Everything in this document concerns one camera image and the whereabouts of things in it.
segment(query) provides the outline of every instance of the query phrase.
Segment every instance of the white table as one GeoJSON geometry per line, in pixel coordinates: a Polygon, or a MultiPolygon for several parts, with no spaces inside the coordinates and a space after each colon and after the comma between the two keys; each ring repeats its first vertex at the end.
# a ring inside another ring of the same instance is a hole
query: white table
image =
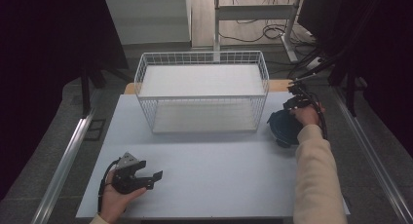
{"type": "Polygon", "coordinates": [[[76,217],[93,217],[100,179],[125,152],[146,160],[137,176],[163,170],[154,190],[133,201],[124,217],[210,219],[291,216],[295,148],[280,148],[266,124],[291,98],[269,93],[257,132],[152,134],[135,95],[120,96],[76,217]]]}

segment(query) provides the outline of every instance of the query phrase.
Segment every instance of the white wire basket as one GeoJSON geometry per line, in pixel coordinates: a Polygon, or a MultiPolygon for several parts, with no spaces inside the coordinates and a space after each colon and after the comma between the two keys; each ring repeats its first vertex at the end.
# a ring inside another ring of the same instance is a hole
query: white wire basket
{"type": "Polygon", "coordinates": [[[146,53],[134,78],[153,133],[256,131],[268,86],[261,52],[146,53]]]}

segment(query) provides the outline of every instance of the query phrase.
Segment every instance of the beige sleeve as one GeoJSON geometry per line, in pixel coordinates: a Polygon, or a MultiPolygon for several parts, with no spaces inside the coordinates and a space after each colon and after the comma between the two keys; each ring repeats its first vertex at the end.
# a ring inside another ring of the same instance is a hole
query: beige sleeve
{"type": "Polygon", "coordinates": [[[91,224],[109,224],[103,218],[99,216],[99,214],[96,214],[94,216],[94,220],[92,220],[91,224]]]}
{"type": "Polygon", "coordinates": [[[294,223],[347,223],[330,143],[317,125],[303,128],[298,141],[294,223]]]}

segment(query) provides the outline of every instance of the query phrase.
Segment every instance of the wall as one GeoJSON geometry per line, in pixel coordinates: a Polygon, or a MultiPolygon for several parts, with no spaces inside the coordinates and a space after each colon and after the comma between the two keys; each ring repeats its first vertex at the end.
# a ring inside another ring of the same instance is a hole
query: wall
{"type": "Polygon", "coordinates": [[[189,42],[186,0],[106,0],[122,45],[189,42]]]}

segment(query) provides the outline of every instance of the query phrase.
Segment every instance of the hand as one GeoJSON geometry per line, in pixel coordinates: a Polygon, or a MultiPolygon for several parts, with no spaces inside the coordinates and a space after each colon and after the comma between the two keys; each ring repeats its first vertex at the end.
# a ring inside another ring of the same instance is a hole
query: hand
{"type": "Polygon", "coordinates": [[[127,205],[135,198],[146,192],[146,188],[139,188],[129,194],[118,193],[110,184],[115,171],[111,170],[107,174],[106,187],[103,192],[102,208],[100,217],[108,223],[115,223],[127,208],[127,205]]]}
{"type": "MultiPolygon", "coordinates": [[[[319,103],[319,108],[323,113],[325,109],[319,103]]],[[[313,105],[308,105],[304,108],[293,109],[289,111],[290,114],[295,115],[295,118],[300,122],[303,127],[307,125],[318,125],[319,124],[319,115],[317,114],[316,109],[313,105]]]]}

